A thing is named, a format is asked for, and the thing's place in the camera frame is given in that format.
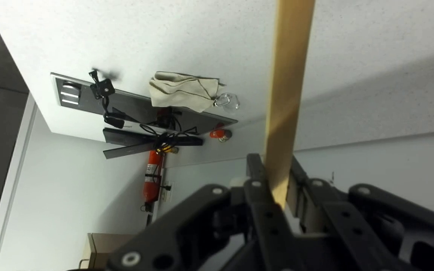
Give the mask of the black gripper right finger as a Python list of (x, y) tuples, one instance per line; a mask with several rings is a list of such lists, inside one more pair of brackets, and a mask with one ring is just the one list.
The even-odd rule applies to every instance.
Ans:
[(297, 159), (290, 176), (302, 231), (333, 240), (344, 271), (434, 271), (434, 210), (371, 183), (342, 191)]

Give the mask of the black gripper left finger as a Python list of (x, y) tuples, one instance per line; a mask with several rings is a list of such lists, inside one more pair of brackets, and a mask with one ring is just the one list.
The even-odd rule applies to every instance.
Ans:
[(235, 234), (243, 246), (225, 271), (297, 271), (293, 233), (270, 192), (258, 153), (243, 186), (208, 183), (116, 248), (107, 271), (198, 271)]

